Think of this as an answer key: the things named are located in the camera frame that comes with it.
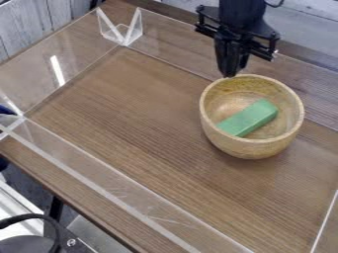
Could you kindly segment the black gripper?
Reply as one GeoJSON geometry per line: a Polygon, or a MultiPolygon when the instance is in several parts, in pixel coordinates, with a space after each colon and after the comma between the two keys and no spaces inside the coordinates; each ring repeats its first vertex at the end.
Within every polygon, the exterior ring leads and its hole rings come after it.
{"type": "Polygon", "coordinates": [[[266,0],[219,0],[217,7],[199,5],[196,30],[214,38],[218,68],[234,77],[246,66],[250,55],[271,61],[281,39],[265,20],[266,0]]]}

